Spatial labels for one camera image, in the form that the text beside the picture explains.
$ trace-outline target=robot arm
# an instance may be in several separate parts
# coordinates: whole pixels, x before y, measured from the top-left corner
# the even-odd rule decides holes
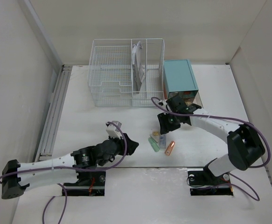
[[[113,121],[119,128],[121,123]],[[107,162],[113,162],[116,155],[123,155],[125,144],[120,132],[112,124],[108,125],[106,131],[109,139],[97,144],[74,151],[65,156],[33,163],[19,163],[17,160],[10,160],[2,171],[2,175],[15,171],[49,168],[49,167],[75,167],[95,169],[97,165],[103,166]],[[127,154],[132,155],[138,143],[129,139],[124,133],[127,141]],[[2,178],[2,199],[10,199],[21,196],[25,190],[36,187],[51,185],[54,183],[76,183],[85,181],[85,172],[78,172],[74,169],[50,169],[38,172],[19,173]]]
[[[210,115],[196,104],[187,106],[179,96],[161,102],[160,105],[179,114]],[[265,148],[257,132],[245,124],[239,125],[226,120],[199,116],[175,116],[169,113],[159,114],[158,119],[161,134],[178,129],[181,127],[181,123],[187,123],[202,128],[226,142],[228,154],[214,159],[203,168],[206,178],[214,179],[234,169],[246,170],[265,153]]]

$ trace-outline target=white wire rack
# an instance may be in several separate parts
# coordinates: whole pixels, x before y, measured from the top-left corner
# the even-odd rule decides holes
[[[141,64],[146,78],[140,91],[133,86],[132,45],[142,42]],[[153,106],[150,98],[164,98],[163,39],[94,40],[88,84],[96,106]]]

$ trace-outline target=blue-green box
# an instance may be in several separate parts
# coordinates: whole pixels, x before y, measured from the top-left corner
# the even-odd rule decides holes
[[[168,99],[178,94],[186,101],[193,102],[198,86],[190,60],[164,61],[164,86]]]

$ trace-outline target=black bracket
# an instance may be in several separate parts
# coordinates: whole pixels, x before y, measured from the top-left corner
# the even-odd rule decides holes
[[[229,132],[227,144],[229,160],[239,170],[246,170],[265,153],[258,133],[246,124]]]
[[[104,196],[106,171],[79,172],[76,183],[64,183],[68,196]]]
[[[176,95],[171,97],[166,101],[167,106],[172,112],[180,114],[193,114],[197,109],[201,109],[199,105],[191,104],[187,105],[184,100]],[[181,123],[191,125],[191,120],[189,117],[185,116],[175,116],[169,113],[158,114],[158,119],[160,123],[160,134],[167,134],[181,127]]]
[[[189,168],[188,169],[188,185],[192,196],[205,195],[233,195],[231,186],[225,185],[220,188],[200,189],[199,187],[216,186],[219,184],[230,183],[229,174],[225,173],[221,176],[214,176],[207,168]]]
[[[18,168],[21,165],[17,160],[10,160],[4,167],[2,171],[2,175],[9,174],[12,172],[18,171]],[[11,199],[15,197],[19,197],[24,194],[24,191],[27,187],[29,187],[30,184],[27,184],[25,186],[21,186],[19,182],[21,181],[21,178],[18,177],[17,174],[4,177],[2,179],[2,199]]]

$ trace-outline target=metal frame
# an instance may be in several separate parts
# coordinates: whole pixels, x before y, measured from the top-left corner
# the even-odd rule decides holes
[[[51,96],[49,112],[42,131],[40,143],[33,157],[34,162],[51,159],[52,157],[66,91],[70,82],[71,69],[71,66],[62,66],[60,69],[57,83]]]

